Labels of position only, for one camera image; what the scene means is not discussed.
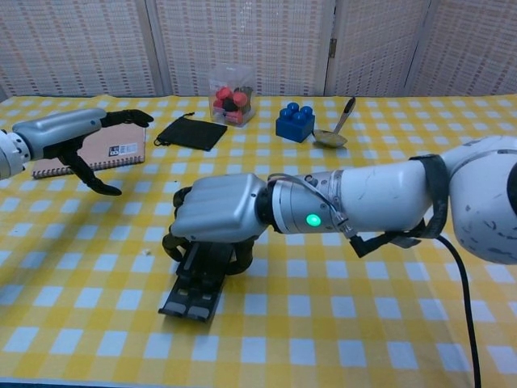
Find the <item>hinge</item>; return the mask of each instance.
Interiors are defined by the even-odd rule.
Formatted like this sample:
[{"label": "hinge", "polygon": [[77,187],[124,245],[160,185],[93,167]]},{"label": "hinge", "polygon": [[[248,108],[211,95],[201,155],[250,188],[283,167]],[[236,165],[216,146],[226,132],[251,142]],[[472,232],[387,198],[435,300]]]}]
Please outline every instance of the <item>hinge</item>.
[{"label": "hinge", "polygon": [[338,45],[338,40],[335,38],[332,38],[330,40],[329,58],[334,58],[336,56],[336,46],[337,45]]}]

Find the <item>wicker panel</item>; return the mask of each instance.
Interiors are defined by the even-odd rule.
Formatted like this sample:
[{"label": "wicker panel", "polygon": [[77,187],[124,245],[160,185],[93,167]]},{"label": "wicker panel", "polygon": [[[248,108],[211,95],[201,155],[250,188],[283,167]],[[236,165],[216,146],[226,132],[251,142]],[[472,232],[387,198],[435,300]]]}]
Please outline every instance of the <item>wicker panel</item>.
[{"label": "wicker panel", "polygon": [[177,95],[208,93],[207,72],[219,62],[253,65],[262,95],[313,95],[329,0],[157,0],[158,22]]},{"label": "wicker panel", "polygon": [[343,0],[326,95],[397,95],[428,0]]},{"label": "wicker panel", "polygon": [[517,92],[517,2],[442,0],[413,95]]},{"label": "wicker panel", "polygon": [[1,0],[0,7],[8,95],[155,94],[134,0]]}]

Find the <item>notebook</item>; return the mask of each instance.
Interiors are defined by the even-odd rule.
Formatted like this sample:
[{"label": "notebook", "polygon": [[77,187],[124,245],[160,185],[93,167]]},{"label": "notebook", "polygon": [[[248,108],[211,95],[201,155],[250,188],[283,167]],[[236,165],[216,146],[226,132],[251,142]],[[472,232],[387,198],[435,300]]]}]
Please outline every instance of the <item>notebook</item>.
[{"label": "notebook", "polygon": [[[137,164],[145,161],[145,129],[136,124],[118,124],[102,128],[84,139],[78,155],[93,171]],[[59,159],[41,159],[34,163],[32,177],[72,174]]]}]

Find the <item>blue lego brick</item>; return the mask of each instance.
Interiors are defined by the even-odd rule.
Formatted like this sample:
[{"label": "blue lego brick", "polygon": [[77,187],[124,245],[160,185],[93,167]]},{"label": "blue lego brick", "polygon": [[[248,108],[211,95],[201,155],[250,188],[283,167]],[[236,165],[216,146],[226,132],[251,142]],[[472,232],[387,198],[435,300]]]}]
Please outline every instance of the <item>blue lego brick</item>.
[{"label": "blue lego brick", "polygon": [[313,132],[315,120],[311,107],[299,109],[297,103],[290,103],[276,119],[276,136],[301,143]]}]

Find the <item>table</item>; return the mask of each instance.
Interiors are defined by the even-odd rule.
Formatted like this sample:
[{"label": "table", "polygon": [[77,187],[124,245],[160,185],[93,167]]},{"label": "table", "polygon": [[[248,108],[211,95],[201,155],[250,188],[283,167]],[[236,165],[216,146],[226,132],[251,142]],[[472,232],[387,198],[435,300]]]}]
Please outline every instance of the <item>table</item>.
[{"label": "table", "polygon": [[[155,117],[146,161],[100,171],[121,197],[74,176],[0,181],[2,381],[168,386],[472,386],[456,265],[439,242],[386,246],[358,259],[337,234],[268,230],[243,275],[227,278],[210,325],[158,314],[175,266],[161,239],[172,196],[206,175],[298,174],[440,153],[475,137],[515,134],[517,95],[358,98],[347,150],[275,136],[290,101],[332,129],[347,99],[257,98],[244,128],[211,152],[156,147],[175,117],[208,120],[205,98],[14,97],[0,127],[75,108],[139,108]],[[453,238],[449,221],[445,234]],[[484,386],[517,379],[517,268],[465,251]]]}]

